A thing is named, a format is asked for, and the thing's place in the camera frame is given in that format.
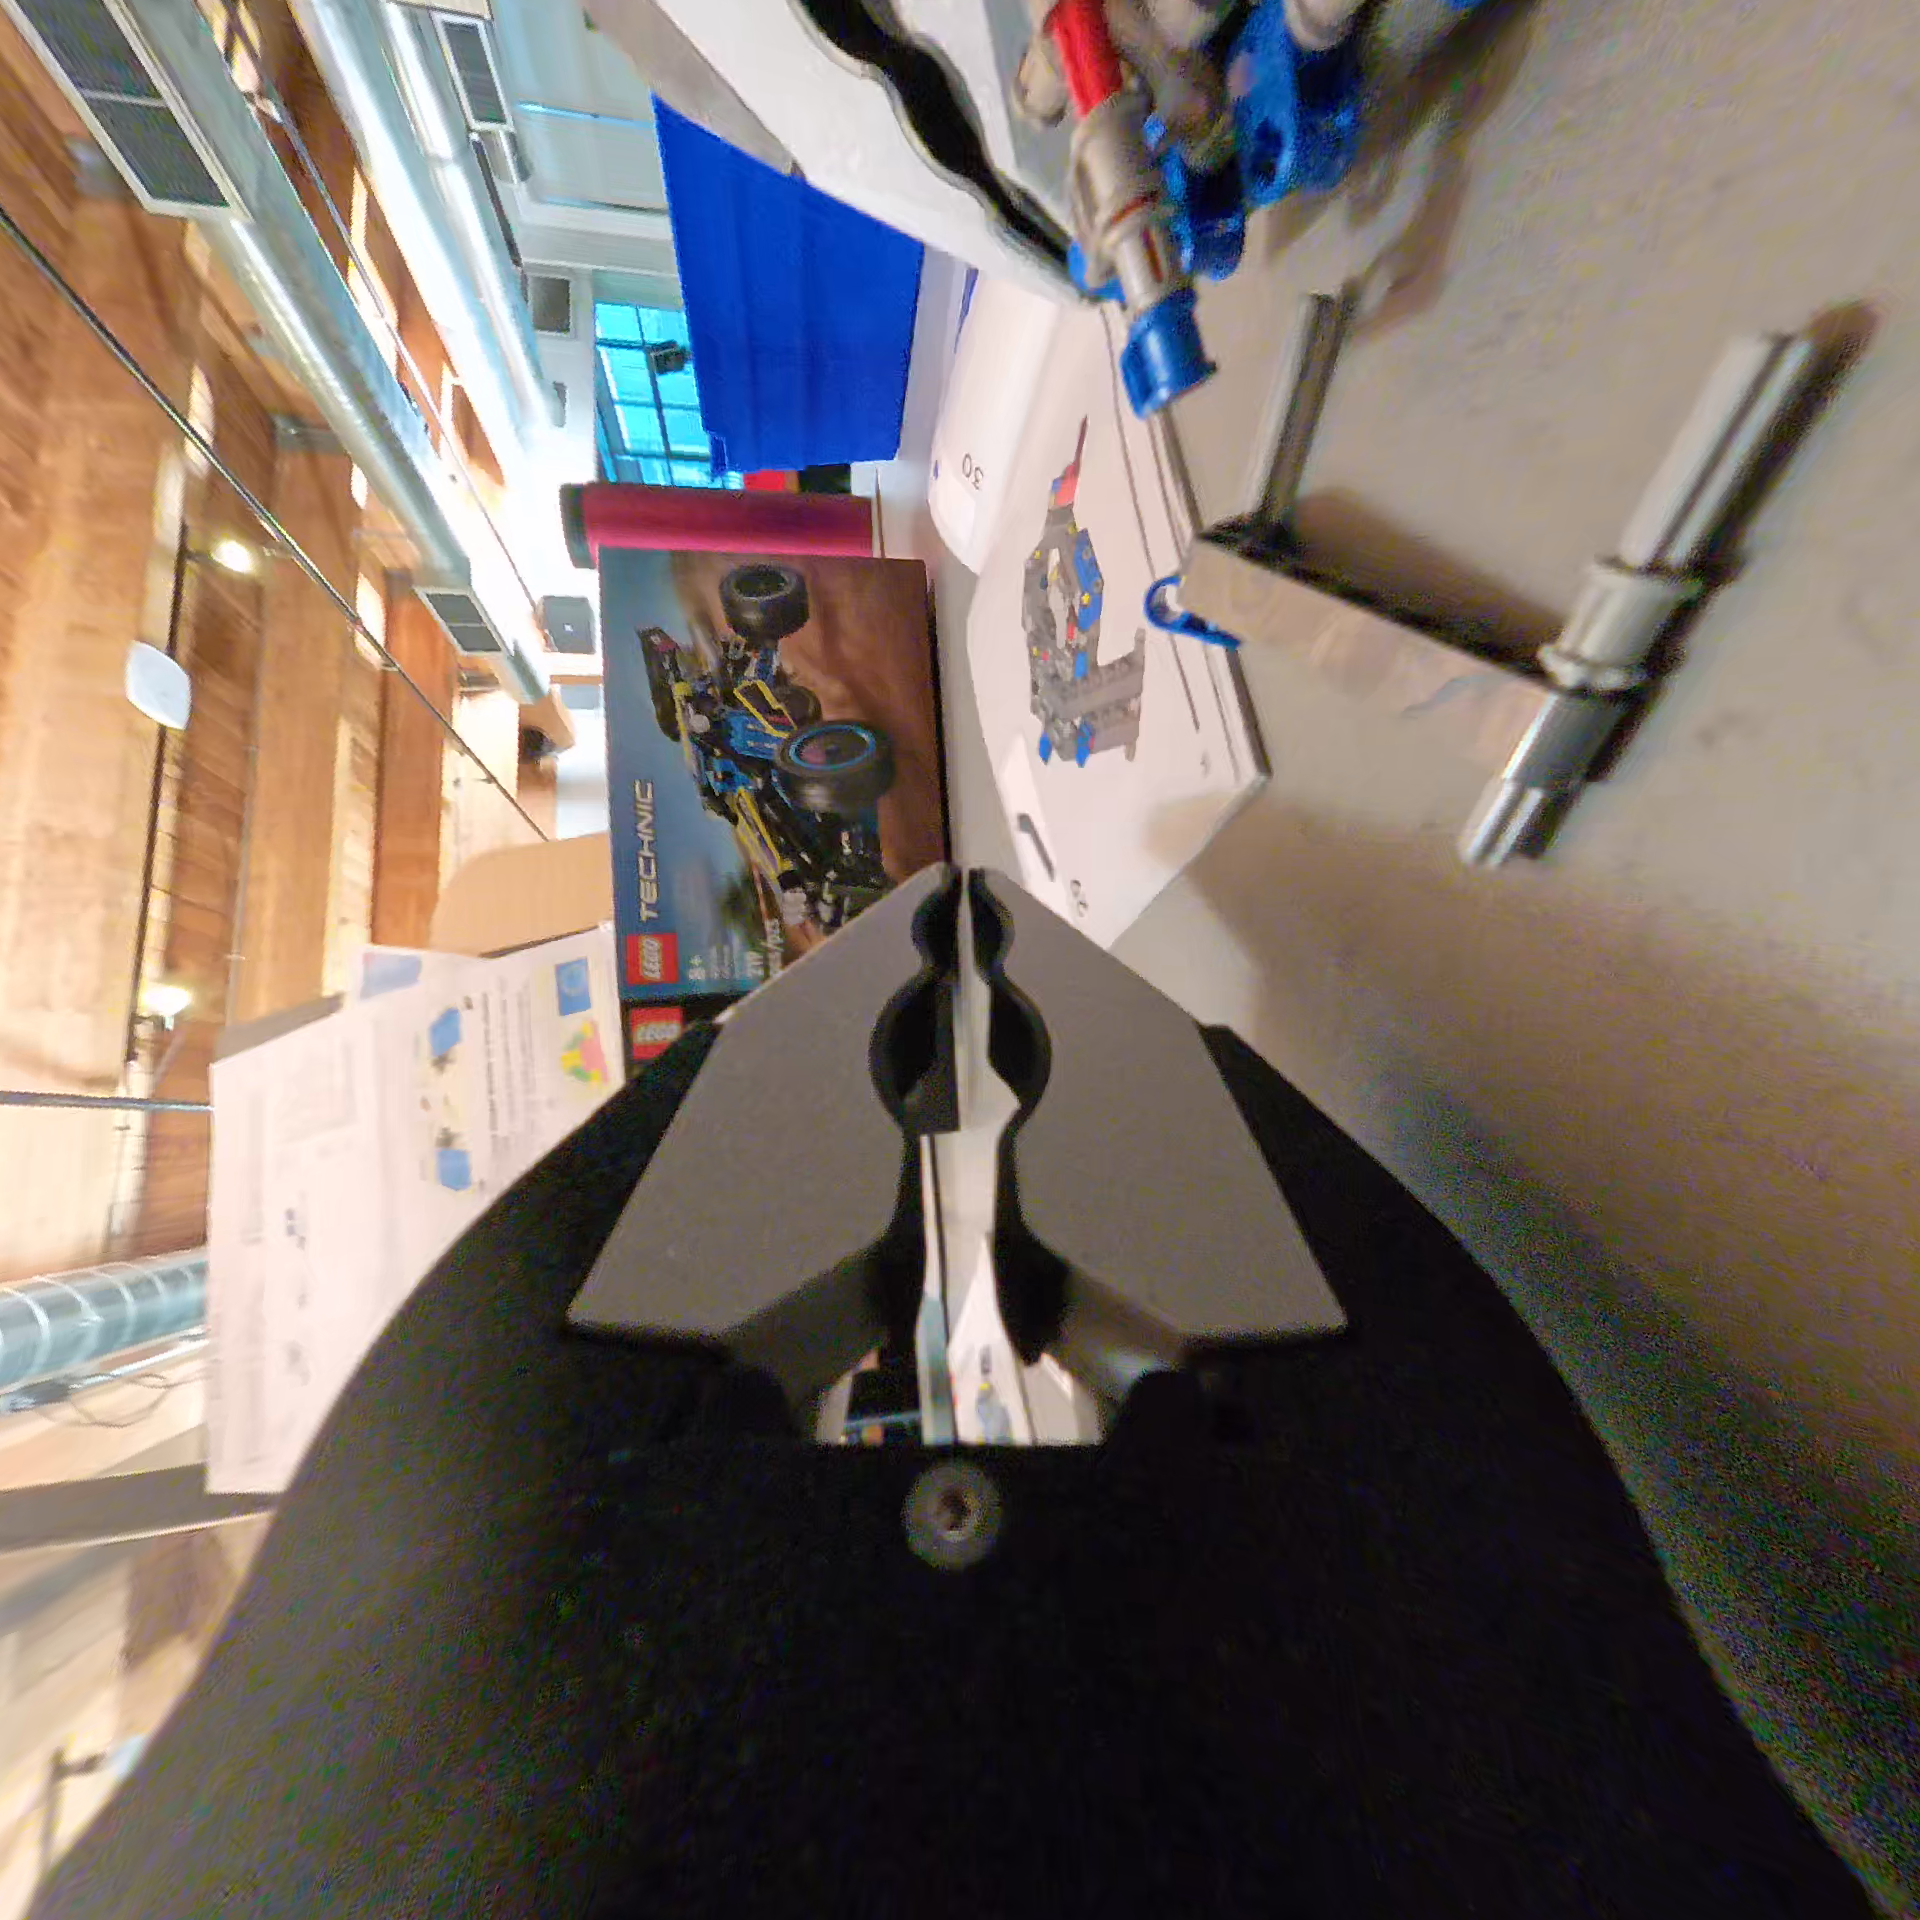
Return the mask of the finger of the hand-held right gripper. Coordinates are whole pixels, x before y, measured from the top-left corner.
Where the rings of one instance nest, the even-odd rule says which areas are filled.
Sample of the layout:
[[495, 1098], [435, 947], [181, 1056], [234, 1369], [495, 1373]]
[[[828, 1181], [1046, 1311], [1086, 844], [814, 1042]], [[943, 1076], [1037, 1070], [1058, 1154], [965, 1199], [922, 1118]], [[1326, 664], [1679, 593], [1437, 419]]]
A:
[[589, 5], [648, 90], [773, 170], [1027, 286], [1073, 293], [1060, 219], [1000, 174], [889, 5]]
[[907, 43], [943, 71], [956, 105], [982, 138], [998, 184], [1052, 242], [1073, 242], [1068, 111], [1032, 120], [1020, 72], [1037, 30], [1032, 5], [889, 5]]

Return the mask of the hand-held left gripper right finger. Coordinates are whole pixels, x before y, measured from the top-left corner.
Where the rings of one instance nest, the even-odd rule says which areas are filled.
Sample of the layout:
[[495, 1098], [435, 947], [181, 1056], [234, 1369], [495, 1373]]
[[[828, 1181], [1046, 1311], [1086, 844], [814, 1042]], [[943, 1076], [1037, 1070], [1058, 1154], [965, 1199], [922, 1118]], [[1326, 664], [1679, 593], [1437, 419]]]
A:
[[965, 871], [965, 911], [1017, 1100], [986, 1241], [1012, 1356], [1117, 1411], [1149, 1373], [1341, 1334], [1200, 1022], [993, 869]]

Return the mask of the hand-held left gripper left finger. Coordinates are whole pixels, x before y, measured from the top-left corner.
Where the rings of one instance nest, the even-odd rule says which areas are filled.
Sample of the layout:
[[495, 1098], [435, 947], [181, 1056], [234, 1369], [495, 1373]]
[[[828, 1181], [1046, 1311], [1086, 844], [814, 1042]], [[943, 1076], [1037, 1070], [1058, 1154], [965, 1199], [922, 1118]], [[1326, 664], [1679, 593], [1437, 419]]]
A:
[[915, 1342], [923, 1139], [956, 1130], [956, 911], [931, 866], [713, 1022], [566, 1321], [756, 1369], [797, 1411]]

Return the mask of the partly built lego buggy model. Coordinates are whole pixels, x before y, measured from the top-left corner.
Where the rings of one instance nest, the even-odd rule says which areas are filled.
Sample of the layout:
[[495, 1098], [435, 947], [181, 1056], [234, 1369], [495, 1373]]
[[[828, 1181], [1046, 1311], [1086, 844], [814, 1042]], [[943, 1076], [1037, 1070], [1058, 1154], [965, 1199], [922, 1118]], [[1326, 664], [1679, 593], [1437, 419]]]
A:
[[1215, 374], [1199, 290], [1249, 216], [1330, 196], [1383, 93], [1383, 5], [1012, 5], [1009, 114], [1058, 134], [1055, 281], [1117, 309], [1117, 386], [1164, 419]]

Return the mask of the lego instruction booklet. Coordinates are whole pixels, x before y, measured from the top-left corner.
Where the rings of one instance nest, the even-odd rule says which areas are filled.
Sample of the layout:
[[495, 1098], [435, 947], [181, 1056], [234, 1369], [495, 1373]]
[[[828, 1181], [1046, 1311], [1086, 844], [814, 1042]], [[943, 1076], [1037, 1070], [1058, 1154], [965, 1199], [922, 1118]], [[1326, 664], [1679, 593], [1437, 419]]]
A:
[[965, 683], [1020, 878], [1109, 949], [1269, 760], [1228, 648], [1173, 625], [1193, 509], [1107, 309], [965, 277], [928, 518], [975, 578]]

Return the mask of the grey lego beam with axles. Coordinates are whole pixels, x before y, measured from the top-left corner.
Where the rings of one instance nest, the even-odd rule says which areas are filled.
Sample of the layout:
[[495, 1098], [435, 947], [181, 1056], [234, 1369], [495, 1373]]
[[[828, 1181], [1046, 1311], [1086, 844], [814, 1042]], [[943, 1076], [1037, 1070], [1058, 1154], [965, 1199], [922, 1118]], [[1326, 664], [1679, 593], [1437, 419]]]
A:
[[1709, 599], [1738, 578], [1742, 542], [1870, 335], [1860, 309], [1793, 333], [1734, 335], [1623, 537], [1584, 563], [1569, 608], [1534, 636], [1517, 601], [1444, 586], [1444, 563], [1378, 562], [1305, 538], [1305, 455], [1337, 355], [1355, 335], [1355, 283], [1305, 293], [1282, 355], [1277, 416], [1257, 504], [1199, 532], [1181, 569], [1186, 607], [1299, 659], [1410, 736], [1486, 774], [1458, 834], [1466, 869], [1540, 858], [1679, 670]]

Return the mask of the lego set box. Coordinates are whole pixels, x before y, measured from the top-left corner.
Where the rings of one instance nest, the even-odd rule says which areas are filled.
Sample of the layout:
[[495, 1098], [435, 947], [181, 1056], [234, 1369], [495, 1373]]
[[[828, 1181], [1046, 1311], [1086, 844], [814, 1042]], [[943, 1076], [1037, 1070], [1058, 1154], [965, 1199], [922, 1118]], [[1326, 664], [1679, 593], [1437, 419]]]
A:
[[950, 858], [922, 562], [607, 545], [614, 965], [630, 1066]]

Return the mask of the blue plastic storage bin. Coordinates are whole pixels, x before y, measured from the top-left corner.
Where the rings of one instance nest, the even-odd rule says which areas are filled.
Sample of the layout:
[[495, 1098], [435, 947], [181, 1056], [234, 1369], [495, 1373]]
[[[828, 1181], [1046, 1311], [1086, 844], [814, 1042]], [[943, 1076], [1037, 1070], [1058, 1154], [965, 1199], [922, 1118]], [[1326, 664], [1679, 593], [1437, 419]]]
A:
[[923, 246], [651, 99], [713, 473], [900, 452]]

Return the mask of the white printed instruction poster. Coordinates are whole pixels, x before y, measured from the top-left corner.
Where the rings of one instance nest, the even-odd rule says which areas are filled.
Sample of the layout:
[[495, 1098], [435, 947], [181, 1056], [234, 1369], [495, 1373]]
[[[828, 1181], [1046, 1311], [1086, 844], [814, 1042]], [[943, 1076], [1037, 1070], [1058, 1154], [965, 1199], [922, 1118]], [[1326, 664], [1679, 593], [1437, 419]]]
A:
[[211, 1070], [205, 1490], [276, 1497], [426, 1269], [623, 1078], [614, 930], [369, 947]]

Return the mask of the cardboard poster backing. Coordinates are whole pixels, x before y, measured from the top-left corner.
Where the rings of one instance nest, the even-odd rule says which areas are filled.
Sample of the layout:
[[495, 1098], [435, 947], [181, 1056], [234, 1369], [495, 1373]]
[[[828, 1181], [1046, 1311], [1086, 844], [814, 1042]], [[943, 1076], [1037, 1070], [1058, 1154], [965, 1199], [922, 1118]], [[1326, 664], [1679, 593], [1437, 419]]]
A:
[[495, 847], [463, 862], [442, 886], [422, 947], [497, 955], [614, 925], [609, 834]]

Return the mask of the maroon drinking bottle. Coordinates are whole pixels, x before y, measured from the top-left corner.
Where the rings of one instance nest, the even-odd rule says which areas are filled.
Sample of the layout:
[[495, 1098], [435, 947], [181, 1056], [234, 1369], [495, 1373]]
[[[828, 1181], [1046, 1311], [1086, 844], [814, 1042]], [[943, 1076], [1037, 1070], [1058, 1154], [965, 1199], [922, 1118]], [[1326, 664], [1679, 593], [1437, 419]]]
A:
[[856, 495], [564, 483], [555, 502], [574, 569], [599, 569], [617, 550], [880, 556], [872, 504]]

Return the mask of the metal air duct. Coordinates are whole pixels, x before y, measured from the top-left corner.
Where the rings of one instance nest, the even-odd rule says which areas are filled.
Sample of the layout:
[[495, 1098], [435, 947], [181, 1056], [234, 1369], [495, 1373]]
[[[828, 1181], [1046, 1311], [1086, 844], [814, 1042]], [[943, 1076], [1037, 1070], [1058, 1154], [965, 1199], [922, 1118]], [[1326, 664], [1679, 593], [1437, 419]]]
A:
[[142, 209], [188, 219], [414, 550], [447, 643], [533, 706], [533, 599], [457, 452], [406, 397], [197, 5], [4, 5]]
[[4, 1281], [4, 1396], [98, 1369], [205, 1321], [205, 1246]]

